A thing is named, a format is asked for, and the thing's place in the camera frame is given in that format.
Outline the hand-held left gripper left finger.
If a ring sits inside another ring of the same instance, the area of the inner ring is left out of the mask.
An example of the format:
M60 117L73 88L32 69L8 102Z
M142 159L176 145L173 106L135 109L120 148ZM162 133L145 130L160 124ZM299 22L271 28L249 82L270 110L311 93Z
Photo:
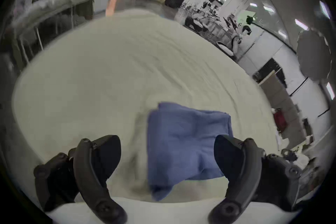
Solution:
M125 224L127 213L112 200L107 179L121 159L117 135L94 141L83 138L68 154L58 153L34 168L35 189L43 212L74 203L78 193L91 211L106 224Z

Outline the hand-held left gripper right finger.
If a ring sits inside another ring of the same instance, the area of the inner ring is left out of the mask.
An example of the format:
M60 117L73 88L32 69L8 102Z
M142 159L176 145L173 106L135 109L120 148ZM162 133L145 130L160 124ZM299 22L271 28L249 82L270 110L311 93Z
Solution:
M267 155L252 138L241 141L227 135L216 137L214 158L229 184L224 200L209 213L208 223L234 223L251 202L297 211L302 174L297 165L282 156Z

